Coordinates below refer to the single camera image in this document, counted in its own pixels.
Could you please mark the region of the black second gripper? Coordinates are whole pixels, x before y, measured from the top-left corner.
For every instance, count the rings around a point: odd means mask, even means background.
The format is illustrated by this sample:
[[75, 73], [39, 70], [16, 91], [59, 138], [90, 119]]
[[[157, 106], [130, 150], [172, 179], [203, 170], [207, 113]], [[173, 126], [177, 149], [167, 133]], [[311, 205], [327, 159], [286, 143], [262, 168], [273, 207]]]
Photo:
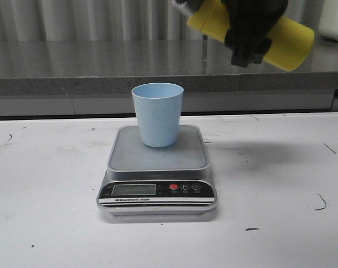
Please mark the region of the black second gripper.
[[231, 65], [261, 64], [272, 46], [266, 35], [287, 9], [287, 0], [225, 0], [230, 30], [224, 44], [232, 51]]

